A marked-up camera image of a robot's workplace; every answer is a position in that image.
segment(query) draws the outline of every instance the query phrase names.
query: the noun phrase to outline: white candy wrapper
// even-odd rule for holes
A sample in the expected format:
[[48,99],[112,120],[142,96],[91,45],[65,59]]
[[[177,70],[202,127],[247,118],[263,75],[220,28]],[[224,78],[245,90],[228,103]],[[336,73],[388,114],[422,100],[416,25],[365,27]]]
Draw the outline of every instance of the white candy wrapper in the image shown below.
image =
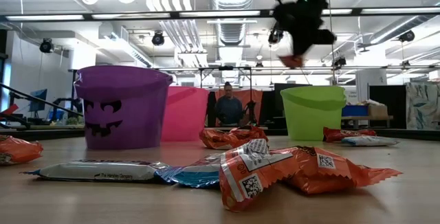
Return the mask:
[[56,164],[33,172],[24,172],[27,175],[38,175],[44,179],[63,181],[117,181],[140,182],[159,179],[156,172],[169,168],[162,162],[144,161],[111,161],[111,160],[78,160]]
[[399,143],[394,138],[376,136],[345,137],[341,142],[351,146],[392,146]]

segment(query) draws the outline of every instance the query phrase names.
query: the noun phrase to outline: wooden table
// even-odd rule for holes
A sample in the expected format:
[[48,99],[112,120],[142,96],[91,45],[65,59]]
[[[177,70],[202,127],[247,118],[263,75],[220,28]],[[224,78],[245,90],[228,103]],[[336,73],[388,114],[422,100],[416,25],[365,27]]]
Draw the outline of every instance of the wooden table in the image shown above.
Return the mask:
[[359,128],[360,120],[368,120],[368,127],[370,126],[370,121],[386,121],[386,128],[390,128],[390,121],[393,120],[393,116],[388,117],[370,117],[370,116],[346,116],[342,117],[342,121],[353,120],[353,128]]
[[440,223],[440,143],[403,141],[395,147],[348,148],[271,137],[272,148],[320,146],[357,164],[389,167],[403,175],[346,192],[305,196],[281,183],[265,190],[242,213],[223,209],[219,190],[138,183],[35,180],[24,170],[73,159],[161,160],[186,165],[209,153],[200,142],[161,148],[86,150],[84,138],[42,142],[44,157],[0,168],[2,224],[244,224],[244,223]]

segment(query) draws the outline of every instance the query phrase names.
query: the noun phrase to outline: plastic bucket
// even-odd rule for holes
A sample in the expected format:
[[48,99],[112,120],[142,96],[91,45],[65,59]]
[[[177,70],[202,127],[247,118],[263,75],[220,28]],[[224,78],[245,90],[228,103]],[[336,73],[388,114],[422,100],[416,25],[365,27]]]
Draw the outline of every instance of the plastic bucket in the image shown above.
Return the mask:
[[160,145],[171,76],[127,66],[93,66],[78,73],[75,89],[83,99],[88,148]]
[[195,87],[169,87],[163,142],[198,141],[205,128],[209,91]]
[[342,87],[295,87],[281,91],[292,140],[322,141],[324,127],[341,128]]

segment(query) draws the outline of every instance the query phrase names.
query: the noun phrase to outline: qr code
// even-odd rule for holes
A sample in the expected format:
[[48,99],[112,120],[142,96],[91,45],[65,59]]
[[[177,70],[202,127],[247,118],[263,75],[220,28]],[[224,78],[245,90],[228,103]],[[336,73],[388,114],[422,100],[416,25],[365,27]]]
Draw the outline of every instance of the qr code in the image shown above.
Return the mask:
[[259,177],[256,174],[250,175],[240,181],[246,198],[255,197],[258,193],[263,191]]
[[330,169],[336,169],[335,162],[333,161],[333,158],[326,155],[320,155],[316,154],[318,157],[318,166],[321,168],[330,168]]

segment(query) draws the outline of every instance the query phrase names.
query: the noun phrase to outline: candy wrapper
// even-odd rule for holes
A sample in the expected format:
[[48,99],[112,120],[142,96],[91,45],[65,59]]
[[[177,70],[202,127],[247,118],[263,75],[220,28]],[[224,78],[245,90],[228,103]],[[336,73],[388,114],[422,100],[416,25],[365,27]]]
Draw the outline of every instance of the candy wrapper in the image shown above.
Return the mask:
[[41,157],[40,143],[30,143],[8,135],[0,135],[0,166],[26,163]]
[[167,168],[157,174],[167,182],[191,188],[219,187],[220,156],[211,154],[189,166]]
[[345,137],[358,137],[363,135],[376,136],[375,131],[360,130],[360,131],[344,131],[340,129],[333,129],[324,127],[324,141],[325,142],[339,142]]
[[307,194],[369,186],[401,174],[388,168],[357,166],[348,159],[321,148],[298,147],[292,153],[299,171],[285,179],[285,182]]
[[341,142],[351,146],[392,146],[399,143],[393,138],[376,136],[346,137]]
[[211,149],[232,149],[237,148],[252,139],[265,139],[266,134],[260,128],[251,126],[250,130],[244,130],[245,127],[234,128],[229,133],[214,129],[206,129],[200,132],[199,136],[206,147]]
[[219,179],[223,206],[238,212],[281,179],[313,194],[369,186],[399,174],[393,169],[356,166],[321,148],[268,151],[266,141],[257,139],[222,154]]
[[156,175],[156,172],[165,168],[169,168],[169,166],[162,162],[83,159],[48,166],[33,172],[24,172],[24,174],[61,181],[144,183],[153,179],[161,179]]

